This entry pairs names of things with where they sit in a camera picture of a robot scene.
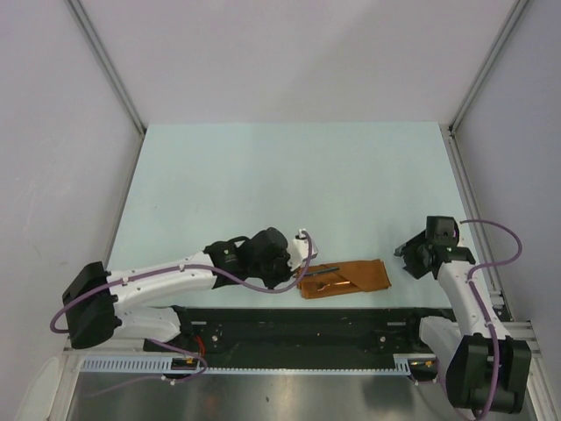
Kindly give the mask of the orange cloth napkin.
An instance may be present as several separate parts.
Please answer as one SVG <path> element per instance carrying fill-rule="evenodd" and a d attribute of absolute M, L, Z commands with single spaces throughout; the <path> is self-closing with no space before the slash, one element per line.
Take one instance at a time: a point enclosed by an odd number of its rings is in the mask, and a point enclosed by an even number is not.
<path fill-rule="evenodd" d="M 382 260 L 352 260 L 335 263 L 324 263 L 309 268 L 309 271 L 321 268 L 339 267 L 337 272 L 315 277 L 303 277 L 298 285 L 301 296 L 305 299 L 319 299 L 329 296 L 341 296 L 354 293 L 369 293 L 391 288 L 386 267 Z M 348 281 L 351 287 L 316 291 L 318 282 Z"/>

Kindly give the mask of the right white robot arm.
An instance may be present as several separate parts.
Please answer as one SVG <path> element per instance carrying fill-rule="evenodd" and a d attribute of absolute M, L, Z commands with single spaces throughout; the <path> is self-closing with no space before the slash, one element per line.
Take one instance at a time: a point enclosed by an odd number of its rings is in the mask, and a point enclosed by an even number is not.
<path fill-rule="evenodd" d="M 404 340 L 415 352 L 430 348 L 436 355 L 452 407 L 469 410 L 477 420 L 491 412 L 515 414 L 522 410 L 532 353 L 494 311 L 476 274 L 496 264 L 475 260 L 460 225 L 453 217 L 429 216 L 424 230 L 394 251 L 412 277 L 434 277 L 455 316 L 423 317 L 406 327 Z"/>

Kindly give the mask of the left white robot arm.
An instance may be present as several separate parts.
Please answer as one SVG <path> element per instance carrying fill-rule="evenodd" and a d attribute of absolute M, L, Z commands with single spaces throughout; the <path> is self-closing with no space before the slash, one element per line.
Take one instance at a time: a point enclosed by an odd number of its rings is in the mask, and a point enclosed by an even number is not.
<path fill-rule="evenodd" d="M 185 310 L 177 304 L 153 307 L 153 301 L 231 285 L 281 294 L 302 281 L 316 256 L 316 245 L 305 230 L 287 239 L 269 227 L 251 238 L 219 240 L 150 268 L 109 271 L 102 262 L 92 262 L 63 293 L 63 307 L 50 328 L 67 335 L 78 350 L 110 339 L 143 339 L 181 351 L 194 339 Z"/>

